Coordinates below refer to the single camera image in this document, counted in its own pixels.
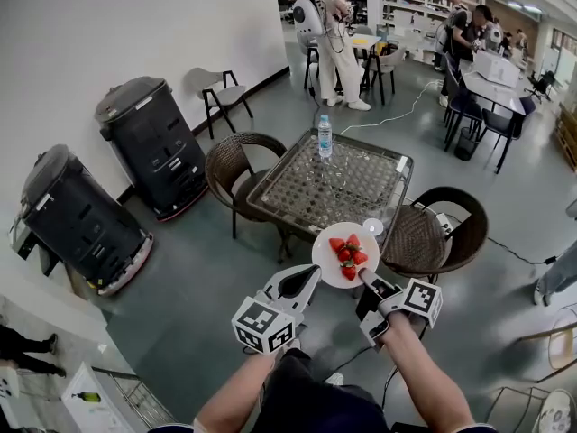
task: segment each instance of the strawberry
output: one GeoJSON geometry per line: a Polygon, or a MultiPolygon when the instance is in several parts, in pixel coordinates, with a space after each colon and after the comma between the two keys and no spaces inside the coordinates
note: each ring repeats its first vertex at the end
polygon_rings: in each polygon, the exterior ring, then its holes
{"type": "Polygon", "coordinates": [[[337,256],[339,257],[339,262],[346,262],[351,259],[351,251],[344,248],[337,256]]]}
{"type": "Polygon", "coordinates": [[[354,264],[365,263],[367,260],[369,260],[369,257],[365,253],[359,252],[358,250],[353,252],[354,264]]]}
{"type": "Polygon", "coordinates": [[[336,253],[339,253],[344,247],[344,240],[340,237],[331,237],[328,242],[336,253]]]}
{"type": "Polygon", "coordinates": [[[350,250],[360,250],[361,243],[359,242],[359,238],[357,235],[352,234],[349,235],[349,238],[346,240],[346,247],[350,250]]]}
{"type": "Polygon", "coordinates": [[[344,262],[341,265],[341,273],[349,281],[354,281],[354,278],[357,276],[357,268],[354,265],[353,260],[349,260],[348,262],[344,262]]]}

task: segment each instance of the white plate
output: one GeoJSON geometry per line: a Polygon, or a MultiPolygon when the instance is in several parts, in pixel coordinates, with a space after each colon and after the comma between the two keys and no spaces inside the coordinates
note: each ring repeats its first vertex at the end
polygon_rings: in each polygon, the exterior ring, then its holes
{"type": "Polygon", "coordinates": [[[350,222],[336,223],[329,226],[316,237],[313,245],[313,263],[321,267],[323,281],[337,289],[352,289],[362,284],[358,272],[354,281],[349,281],[343,276],[341,273],[341,262],[339,262],[336,253],[328,242],[331,237],[340,237],[346,242],[351,234],[357,235],[361,243],[362,252],[369,257],[369,260],[357,266],[357,271],[360,268],[368,268],[375,272],[377,266],[379,266],[379,245],[368,230],[361,225],[350,222]]]}

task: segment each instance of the concrete floor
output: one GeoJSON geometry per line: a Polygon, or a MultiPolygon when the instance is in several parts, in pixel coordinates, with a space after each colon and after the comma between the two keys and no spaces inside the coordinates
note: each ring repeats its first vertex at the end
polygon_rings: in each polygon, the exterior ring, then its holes
{"type": "MultiPolygon", "coordinates": [[[[316,105],[303,89],[305,58],[295,43],[287,43],[287,52],[290,76],[250,98],[254,120],[242,107],[233,111],[232,120],[239,131],[271,134],[289,146],[314,122],[316,105]]],[[[406,113],[423,86],[441,78],[432,68],[413,61],[402,64],[395,77],[395,96],[385,78],[385,106],[380,105],[375,89],[365,98],[373,104],[369,113],[344,106],[322,106],[320,113],[330,115],[337,133],[351,124],[374,124],[406,113]]],[[[522,138],[512,143],[500,175],[495,175],[503,143],[492,153],[496,139],[492,134],[471,161],[459,161],[451,152],[443,152],[444,110],[436,103],[437,95],[437,88],[429,88],[413,115],[379,127],[352,129],[347,135],[414,159],[408,197],[441,185],[464,189],[485,206],[491,237],[536,262],[560,253],[575,237],[576,226],[564,209],[577,198],[577,184],[551,135],[550,106],[537,108],[522,138]]],[[[211,141],[204,132],[199,141],[207,151],[229,133],[219,121],[216,139],[211,141]]],[[[249,151],[255,169],[274,162],[268,152],[249,151]]],[[[277,231],[273,225],[240,218],[239,237],[234,241],[230,210],[211,194],[185,215],[162,225],[138,198],[127,207],[155,234],[156,245],[133,283],[105,304],[110,312],[108,330],[134,371],[173,415],[190,422],[246,357],[234,340],[230,319],[243,298],[279,270],[277,231]]],[[[283,267],[310,262],[309,245],[293,243],[295,257],[283,267]]],[[[496,388],[525,388],[549,371],[545,347],[511,346],[518,336],[551,328],[559,308],[577,301],[577,288],[573,288],[548,309],[533,306],[533,281],[542,271],[487,242],[474,262],[439,280],[444,308],[424,343],[463,388],[478,421],[484,420],[496,388]]],[[[321,284],[306,313],[303,348],[326,368],[336,367],[366,346],[354,307],[349,294],[321,284]]],[[[345,382],[361,385],[380,400],[390,368],[386,355],[367,352],[342,372],[345,382]]],[[[569,371],[545,388],[572,391],[575,383],[575,371],[569,371]]],[[[504,397],[503,401],[519,409],[520,415],[521,402],[526,400],[504,397]]],[[[492,421],[509,431],[517,414],[503,412],[500,416],[497,411],[492,421]]],[[[421,423],[400,377],[389,387],[386,414],[389,424],[421,423]]]]}

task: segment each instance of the metal grid table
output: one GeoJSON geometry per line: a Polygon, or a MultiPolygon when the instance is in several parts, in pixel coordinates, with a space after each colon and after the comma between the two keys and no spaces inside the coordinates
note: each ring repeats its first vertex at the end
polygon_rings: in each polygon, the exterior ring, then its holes
{"type": "Polygon", "coordinates": [[[397,218],[413,160],[405,155],[335,134],[333,155],[321,160],[317,129],[305,132],[247,198],[249,205],[293,235],[313,241],[342,221],[362,225],[377,218],[383,254],[397,218]]]}

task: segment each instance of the brown rattan chair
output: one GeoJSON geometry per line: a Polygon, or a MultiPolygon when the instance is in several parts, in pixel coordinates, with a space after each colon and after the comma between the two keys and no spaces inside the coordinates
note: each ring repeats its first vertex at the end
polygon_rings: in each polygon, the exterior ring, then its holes
{"type": "MultiPolygon", "coordinates": [[[[270,221],[262,218],[262,214],[248,205],[246,198],[254,187],[262,180],[268,170],[254,172],[244,153],[243,145],[255,144],[273,151],[281,157],[287,148],[279,140],[266,134],[239,133],[232,134],[214,146],[206,156],[206,182],[215,197],[233,211],[233,239],[236,239],[236,214],[251,221],[270,221]],[[244,180],[235,193],[233,186],[236,181],[246,172],[249,177],[244,180]],[[230,201],[226,199],[221,191],[224,190],[230,201]]],[[[290,251],[287,247],[288,236],[277,226],[282,244],[279,249],[279,259],[281,260],[282,250],[288,256],[290,251]]]]}
{"type": "Polygon", "coordinates": [[[436,275],[459,269],[475,258],[488,232],[489,220],[476,198],[457,188],[433,188],[400,208],[382,260],[397,274],[428,276],[433,281],[436,275]],[[447,234],[435,213],[426,210],[437,202],[451,202],[469,216],[447,234]],[[449,239],[453,241],[447,255],[449,239]]]}

